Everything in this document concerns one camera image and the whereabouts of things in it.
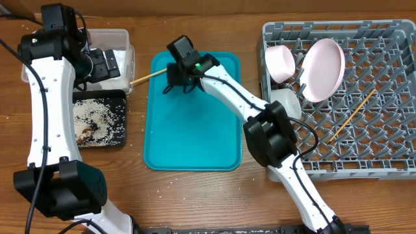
black base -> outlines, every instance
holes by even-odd
[[[371,234],[369,226],[345,224],[346,234]],[[190,229],[171,230],[170,228],[143,229],[144,234],[308,234],[305,226],[291,225],[279,228],[224,228],[224,229]]]
[[[78,160],[68,162],[65,156],[60,160],[57,164],[45,166],[44,180],[35,204],[38,211],[48,218],[56,216],[63,221],[73,220],[78,215],[100,213],[107,202],[103,172]],[[13,174],[14,188],[28,202],[33,199],[39,173],[40,168],[31,164],[29,169]]]

cable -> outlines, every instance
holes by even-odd
[[[30,229],[31,229],[31,222],[32,222],[34,207],[35,207],[36,202],[37,202],[37,199],[38,199],[40,186],[41,186],[42,181],[44,179],[45,166],[46,166],[46,162],[47,162],[47,153],[49,151],[49,147],[47,146],[47,102],[46,102],[46,90],[44,88],[44,85],[42,84],[42,81],[40,80],[39,75],[32,68],[32,66],[28,62],[24,61],[20,57],[20,55],[18,55],[12,48],[10,48],[10,46],[8,46],[2,39],[0,39],[0,44],[3,45],[10,53],[12,53],[13,56],[15,56],[20,62],[22,62],[32,72],[32,74],[34,75],[34,78],[38,82],[39,89],[40,89],[40,94],[42,96],[42,105],[44,107],[44,146],[42,147],[42,150],[43,150],[42,165],[40,167],[39,178],[38,178],[38,181],[36,182],[36,187],[34,189],[31,206],[29,208],[29,213],[27,214],[25,233],[28,234],[30,232]]]
[[[172,90],[172,88],[173,88],[173,86],[168,84],[168,86],[166,88],[164,88],[164,90],[162,91],[162,94],[169,93]]]
[[[75,88],[76,89],[78,89],[79,91],[81,91],[81,92],[83,92],[84,90],[79,86],[79,85],[77,85],[77,86],[75,86]]]
[[[42,22],[39,22],[39,21],[37,21],[35,19],[32,19],[30,17],[18,16],[18,15],[15,15],[15,14],[2,14],[2,15],[0,15],[0,18],[16,18],[17,20],[20,20],[20,19],[21,20],[29,20],[33,23],[37,23],[37,24],[42,25],[42,26],[44,25]]]
[[[184,86],[183,87],[183,93],[184,94],[189,94],[190,92],[192,92],[192,90],[194,90],[195,87],[196,87],[196,84],[192,85],[192,87],[189,90],[187,90],[187,87]]]
[[[88,41],[88,33],[86,32],[85,19],[84,19],[83,15],[79,11],[74,10],[74,12],[81,19],[81,21],[83,22],[83,26],[84,26],[84,30],[85,30],[85,37],[86,37],[86,46],[88,47],[88,52],[90,52],[90,42]]]
[[[204,78],[208,78],[208,79],[214,79],[216,81],[220,81],[221,83],[224,83],[226,85],[228,85],[232,90],[234,90],[234,92],[236,92],[243,100],[245,100],[245,102],[247,102],[247,104],[249,104],[251,107],[255,108],[258,111],[263,111],[262,108],[256,106],[254,103],[252,103],[251,101],[249,101],[246,97],[244,97],[243,94],[241,94],[233,85],[231,85],[230,83],[228,83],[227,81],[218,78],[218,77],[213,77],[211,75],[203,75],[202,77]],[[331,226],[330,221],[328,220],[328,218],[326,218],[324,212],[322,211],[322,209],[319,207],[319,204],[313,199],[312,195],[309,193],[309,191],[306,189],[304,183],[302,182],[302,180],[300,179],[300,176],[297,172],[297,168],[295,167],[296,162],[301,159],[304,155],[307,155],[308,153],[311,153],[314,149],[316,149],[318,147],[318,143],[319,143],[319,137],[317,132],[309,125],[307,125],[306,123],[296,119],[296,118],[292,118],[292,117],[288,117],[289,120],[294,121],[304,127],[306,127],[308,130],[311,131],[311,133],[313,134],[313,136],[315,137],[315,143],[313,144],[313,146],[311,148],[309,148],[308,150],[306,150],[305,152],[299,154],[293,161],[293,172],[296,176],[296,178],[298,178],[299,184],[302,186],[303,190],[305,191],[305,193],[307,194],[307,196],[309,197],[309,199],[312,201],[312,204],[318,209],[319,213],[322,215],[322,217],[325,219],[325,222],[327,223],[327,225],[330,227],[330,230],[333,234],[335,234],[335,231],[333,229],[333,227]]]
[[[83,92],[86,92],[86,88],[87,88],[87,86],[86,86],[86,79],[85,79],[85,77],[83,78],[83,85],[84,85],[84,87],[83,87]]]
[[[66,233],[67,231],[69,231],[70,229],[72,229],[73,227],[75,227],[76,225],[79,225],[79,224],[86,224],[87,226],[88,225],[91,225],[91,226],[93,226],[95,229],[97,229],[97,231],[99,231],[101,234],[107,234],[100,226],[98,226],[96,223],[94,223],[92,220],[86,220],[86,219],[83,219],[83,220],[80,220],[80,221],[76,221],[76,222],[73,222],[72,224],[70,224],[68,227],[65,227],[62,231],[60,231],[58,234],[64,234],[64,233]]]

wooden chopstick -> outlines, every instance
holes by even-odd
[[[328,144],[331,144],[332,140],[341,132],[341,130],[344,129],[344,127],[347,125],[347,123],[352,119],[352,117],[354,117],[354,115],[357,114],[357,112],[359,111],[359,109],[364,106],[365,102],[373,95],[373,93],[375,93],[375,91],[377,91],[376,89],[373,89],[370,94],[364,99],[364,101],[359,104],[359,106],[357,107],[357,109],[351,114],[351,116],[344,122],[344,124],[341,126],[340,129],[338,129],[338,131],[331,137],[330,141],[328,142]]]
[[[162,69],[162,70],[160,70],[160,71],[156,71],[155,73],[152,73],[152,74],[150,74],[150,75],[147,75],[147,76],[142,77],[142,78],[140,78],[140,79],[137,79],[137,80],[135,80],[135,81],[131,81],[131,82],[130,82],[130,85],[133,85],[133,84],[138,83],[138,82],[141,82],[141,81],[145,81],[145,80],[149,79],[150,77],[155,76],[155,75],[158,75],[158,74],[160,74],[160,73],[162,73],[162,72],[165,72],[165,71],[166,71],[166,68],[165,68],[165,69]]]

gray dish rack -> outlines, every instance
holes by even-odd
[[[302,61],[318,40],[331,38],[346,58],[344,79],[332,97],[320,103],[305,99],[299,78]],[[295,74],[272,85],[265,49],[285,45],[296,63]],[[409,20],[272,22],[263,25],[258,44],[263,99],[276,88],[290,88],[301,103],[302,120],[320,135],[318,148],[303,164],[314,181],[344,178],[416,179],[416,26]],[[352,121],[329,139],[356,107],[377,92]],[[313,145],[313,135],[295,126],[298,147]],[[268,173],[273,181],[276,177]]]

plastic container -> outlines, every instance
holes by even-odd
[[[268,47],[291,49],[295,75],[280,86],[293,90],[302,121],[319,135],[318,148],[303,161],[314,181],[344,178],[416,179],[416,25],[406,19],[366,21],[270,22],[258,44],[258,71],[263,99],[273,86],[266,68]],[[343,50],[345,71],[339,88],[318,103],[306,99],[301,84],[305,55],[331,38]],[[329,139],[357,106],[376,88],[352,121]],[[295,129],[298,146],[312,146],[313,135]],[[271,180],[277,180],[268,174]]]
[[[282,83],[294,74],[294,59],[291,51],[284,45],[269,47],[265,52],[267,70],[271,78]]]
[[[90,49],[114,50],[120,76],[95,84],[87,83],[87,90],[120,89],[130,94],[133,91],[133,85],[130,82],[135,79],[135,49],[130,44],[129,32],[125,29],[89,29],[88,32],[90,32],[92,43]],[[21,79],[26,83],[29,82],[24,65]]]

